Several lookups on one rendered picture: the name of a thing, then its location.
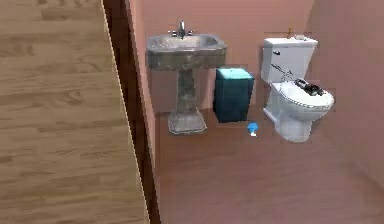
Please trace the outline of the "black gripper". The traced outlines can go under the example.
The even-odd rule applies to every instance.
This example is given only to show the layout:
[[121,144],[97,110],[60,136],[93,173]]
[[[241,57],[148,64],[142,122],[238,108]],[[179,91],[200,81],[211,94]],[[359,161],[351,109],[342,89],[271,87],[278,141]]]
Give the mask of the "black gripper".
[[[292,71],[290,69],[284,70],[282,67],[280,67],[279,65],[277,65],[275,63],[271,63],[271,66],[274,67],[275,69],[279,70],[280,72],[282,72],[282,76],[281,76],[282,82],[292,81],[295,79],[295,75],[292,73]],[[305,81],[304,79],[298,78],[294,81],[294,83],[298,87],[300,87],[301,89],[307,89],[309,87],[309,83],[307,81]]]

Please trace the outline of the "white toilet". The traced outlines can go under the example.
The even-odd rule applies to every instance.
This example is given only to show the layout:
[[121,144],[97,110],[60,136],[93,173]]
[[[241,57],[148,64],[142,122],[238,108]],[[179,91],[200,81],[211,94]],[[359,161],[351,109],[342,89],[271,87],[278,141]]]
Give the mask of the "white toilet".
[[[324,90],[322,96],[310,96],[294,84],[297,78],[307,81],[305,76],[317,45],[318,41],[309,37],[306,40],[274,37],[263,41],[261,79],[270,86],[263,112],[274,123],[277,133],[291,142],[307,141],[313,123],[335,103],[333,95],[324,88],[320,87]],[[295,79],[282,82],[282,73],[271,63],[290,69]]]

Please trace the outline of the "teal waste bin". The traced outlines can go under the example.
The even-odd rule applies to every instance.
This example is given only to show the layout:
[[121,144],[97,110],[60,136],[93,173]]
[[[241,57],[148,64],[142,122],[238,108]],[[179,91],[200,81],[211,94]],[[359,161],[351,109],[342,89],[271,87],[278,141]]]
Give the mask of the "teal waste bin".
[[254,77],[243,68],[216,70],[213,110],[220,123],[246,121]]

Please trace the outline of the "silver sink faucet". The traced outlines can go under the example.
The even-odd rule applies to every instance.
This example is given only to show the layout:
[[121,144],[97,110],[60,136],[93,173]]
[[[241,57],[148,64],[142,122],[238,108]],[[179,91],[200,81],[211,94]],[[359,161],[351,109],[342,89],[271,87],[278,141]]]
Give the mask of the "silver sink faucet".
[[171,37],[177,37],[184,39],[186,36],[192,36],[194,34],[193,30],[187,31],[185,28],[185,22],[183,20],[179,21],[179,28],[177,30],[169,31]]

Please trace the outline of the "brown wooden room door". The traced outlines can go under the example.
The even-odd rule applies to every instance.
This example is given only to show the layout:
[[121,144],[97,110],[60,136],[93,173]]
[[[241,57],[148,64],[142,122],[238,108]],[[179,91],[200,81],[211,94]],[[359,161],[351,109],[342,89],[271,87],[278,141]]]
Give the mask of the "brown wooden room door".
[[0,0],[0,224],[158,224],[102,0]]

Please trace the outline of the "grey stone pedestal sink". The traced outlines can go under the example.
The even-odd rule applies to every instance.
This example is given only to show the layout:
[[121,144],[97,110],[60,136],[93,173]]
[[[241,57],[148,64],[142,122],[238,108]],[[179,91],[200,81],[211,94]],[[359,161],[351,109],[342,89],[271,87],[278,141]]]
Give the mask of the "grey stone pedestal sink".
[[215,69],[226,62],[227,45],[213,34],[184,38],[151,36],[146,44],[146,65],[155,71],[177,73],[176,107],[168,116],[168,130],[175,135],[203,132],[207,126],[198,109],[194,70]]

